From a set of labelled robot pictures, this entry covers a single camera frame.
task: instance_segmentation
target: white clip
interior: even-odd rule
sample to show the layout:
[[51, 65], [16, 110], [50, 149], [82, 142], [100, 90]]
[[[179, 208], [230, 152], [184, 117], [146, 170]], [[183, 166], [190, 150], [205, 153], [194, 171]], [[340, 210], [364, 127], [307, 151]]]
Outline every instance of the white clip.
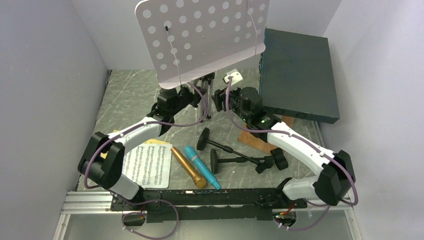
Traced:
[[309, 206], [307, 207], [307, 216], [308, 216], [309, 219], [312, 218], [312, 211], [311, 211], [311, 208]]

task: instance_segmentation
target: white perforated music stand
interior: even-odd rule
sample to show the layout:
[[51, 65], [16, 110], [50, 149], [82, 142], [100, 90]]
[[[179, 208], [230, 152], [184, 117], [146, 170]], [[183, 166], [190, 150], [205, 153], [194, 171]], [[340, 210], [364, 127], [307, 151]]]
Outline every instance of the white perforated music stand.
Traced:
[[135, 15], [159, 85], [164, 89], [175, 88], [262, 53], [269, 2], [139, 2]]

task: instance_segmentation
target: red wire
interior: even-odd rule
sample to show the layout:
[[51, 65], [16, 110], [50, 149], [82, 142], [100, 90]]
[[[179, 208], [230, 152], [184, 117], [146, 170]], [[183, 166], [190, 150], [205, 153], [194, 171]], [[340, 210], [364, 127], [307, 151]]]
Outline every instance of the red wire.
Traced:
[[283, 211], [282, 213], [280, 213], [280, 215], [287, 215], [290, 213], [290, 211], [295, 207], [295, 203], [293, 202], [290, 206], [290, 208], [287, 211]]

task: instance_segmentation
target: white wall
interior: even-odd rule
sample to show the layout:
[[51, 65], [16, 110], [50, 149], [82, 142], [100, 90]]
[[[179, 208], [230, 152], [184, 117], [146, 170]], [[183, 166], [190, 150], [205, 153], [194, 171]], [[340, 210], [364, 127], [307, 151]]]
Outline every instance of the white wall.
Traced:
[[52, 239], [106, 79], [69, 0], [0, 1], [0, 239]]
[[[146, 42], [134, 15], [134, 9], [140, 0], [71, 1], [108, 69], [153, 69]], [[340, 2], [341, 0], [270, 0], [266, 24], [277, 30], [322, 36]], [[257, 68], [258, 59], [248, 59], [235, 67]]]
[[424, 2], [343, 0], [330, 44], [340, 120], [328, 147], [351, 154], [364, 239], [424, 239]]

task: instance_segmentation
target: gold microphone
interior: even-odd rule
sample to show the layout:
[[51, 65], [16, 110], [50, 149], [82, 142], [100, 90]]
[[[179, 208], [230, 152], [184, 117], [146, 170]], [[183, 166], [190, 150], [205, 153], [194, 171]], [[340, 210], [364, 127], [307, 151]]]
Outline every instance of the gold microphone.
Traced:
[[185, 171], [190, 175], [190, 177], [193, 179], [194, 184], [199, 189], [204, 189], [208, 182], [200, 173], [198, 173], [193, 166], [189, 163], [189, 161], [181, 154], [178, 149], [175, 147], [171, 148], [172, 155], [178, 160], [178, 162], [181, 164], [181, 166], [185, 169]]

